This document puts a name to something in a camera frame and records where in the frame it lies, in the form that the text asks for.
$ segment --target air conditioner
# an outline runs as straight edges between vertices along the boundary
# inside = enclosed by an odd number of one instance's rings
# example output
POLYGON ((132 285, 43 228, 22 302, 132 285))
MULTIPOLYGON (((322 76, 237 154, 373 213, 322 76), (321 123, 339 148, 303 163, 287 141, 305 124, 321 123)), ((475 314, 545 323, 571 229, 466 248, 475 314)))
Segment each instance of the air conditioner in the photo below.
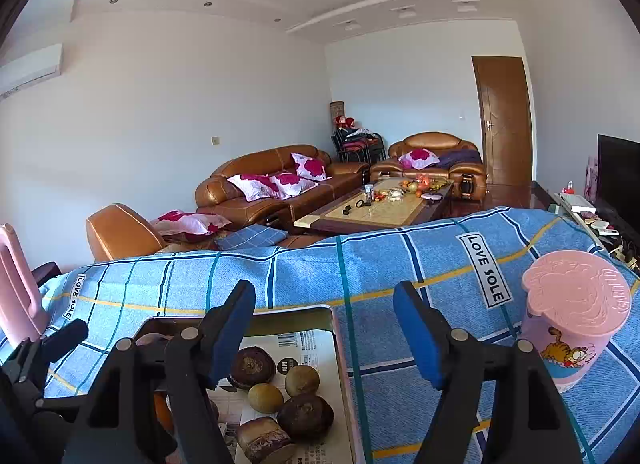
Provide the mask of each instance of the air conditioner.
POLYGON ((0 98, 60 75, 62 43, 31 52, 0 66, 0 98))

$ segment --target leather sofa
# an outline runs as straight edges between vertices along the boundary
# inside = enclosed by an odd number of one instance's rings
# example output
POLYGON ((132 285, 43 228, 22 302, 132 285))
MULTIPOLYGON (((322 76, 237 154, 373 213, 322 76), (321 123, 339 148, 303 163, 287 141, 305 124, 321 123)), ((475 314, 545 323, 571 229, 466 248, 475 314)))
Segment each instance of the leather sofa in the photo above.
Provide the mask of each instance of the leather sofa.
POLYGON ((229 219, 236 227, 250 224, 276 224, 291 230, 297 219, 327 205, 336 198, 361 187, 368 174, 364 162, 332 163, 329 154, 308 144, 267 149, 243 155, 222 164, 196 189, 198 212, 216 213, 229 219), (227 180, 238 174, 273 175, 283 171, 296 172, 291 153, 319 158, 329 179, 302 195, 287 200, 261 199, 248 202, 242 192, 227 180))
POLYGON ((478 148, 468 140, 460 139, 449 133, 439 131, 425 131, 410 135, 389 147, 389 158, 371 167, 371 180, 380 179, 383 174, 391 176, 415 177, 417 174, 427 174, 433 177, 444 177, 453 180, 453 194, 455 198, 469 200, 483 200, 486 195, 486 169, 483 163, 460 162, 448 169, 427 167, 425 169, 405 169, 398 157, 416 148, 427 148, 439 157, 456 149, 478 148))
MULTIPOLYGON (((86 237, 96 262, 148 256, 160 252, 210 249, 210 241, 167 244, 149 222, 124 204, 111 204, 87 218, 86 237)), ((320 240, 324 240, 324 237, 291 236, 281 241, 278 246, 300 249, 320 240)))

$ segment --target pink floral pillow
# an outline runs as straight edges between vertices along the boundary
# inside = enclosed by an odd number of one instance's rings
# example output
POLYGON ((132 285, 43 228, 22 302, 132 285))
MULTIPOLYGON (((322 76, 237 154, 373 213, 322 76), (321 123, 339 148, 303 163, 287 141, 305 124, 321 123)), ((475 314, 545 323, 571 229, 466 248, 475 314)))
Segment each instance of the pink floral pillow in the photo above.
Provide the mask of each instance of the pink floral pillow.
POLYGON ((424 169, 427 166, 440 162, 440 159, 433 151, 429 151, 425 148, 414 149, 413 151, 398 157, 398 160, 405 169, 424 169))
POLYGON ((248 202, 279 198, 278 187, 266 175, 233 175, 227 180, 244 193, 248 202))
POLYGON ((313 182, 313 180, 303 179, 291 173, 279 173, 270 178, 278 187, 281 200, 302 195, 305 191, 315 188, 318 185, 318 183, 313 182))
POLYGON ((190 235, 212 235, 231 222, 221 215, 185 213, 176 209, 151 221, 151 225, 162 237, 188 233, 190 235))
POLYGON ((309 180, 327 180, 324 163, 320 159, 292 153, 291 156, 296 163, 296 173, 309 180))

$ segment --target garfield cartoon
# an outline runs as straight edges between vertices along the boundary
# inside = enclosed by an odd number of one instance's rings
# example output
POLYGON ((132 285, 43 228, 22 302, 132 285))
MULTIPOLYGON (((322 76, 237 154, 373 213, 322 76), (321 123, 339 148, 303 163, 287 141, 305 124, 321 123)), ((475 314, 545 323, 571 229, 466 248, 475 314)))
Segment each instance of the garfield cartoon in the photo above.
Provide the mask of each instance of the garfield cartoon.
POLYGON ((556 337, 556 342, 549 343, 546 349, 540 352, 540 356, 563 367, 578 368, 578 363, 583 362, 588 355, 587 347, 572 349, 564 341, 560 340, 562 332, 554 327, 549 327, 549 334, 556 337))

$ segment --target blue plaid cushion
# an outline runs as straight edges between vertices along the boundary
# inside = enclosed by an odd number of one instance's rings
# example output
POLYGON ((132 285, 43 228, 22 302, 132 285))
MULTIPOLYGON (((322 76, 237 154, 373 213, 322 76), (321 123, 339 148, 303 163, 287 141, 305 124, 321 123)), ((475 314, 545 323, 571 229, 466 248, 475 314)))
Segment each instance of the blue plaid cushion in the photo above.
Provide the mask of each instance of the blue plaid cushion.
POLYGON ((271 247, 279 241, 287 238, 286 231, 273 229, 266 225, 249 225, 240 231, 216 240, 221 251, 236 251, 237 249, 250 249, 251 247, 271 247))

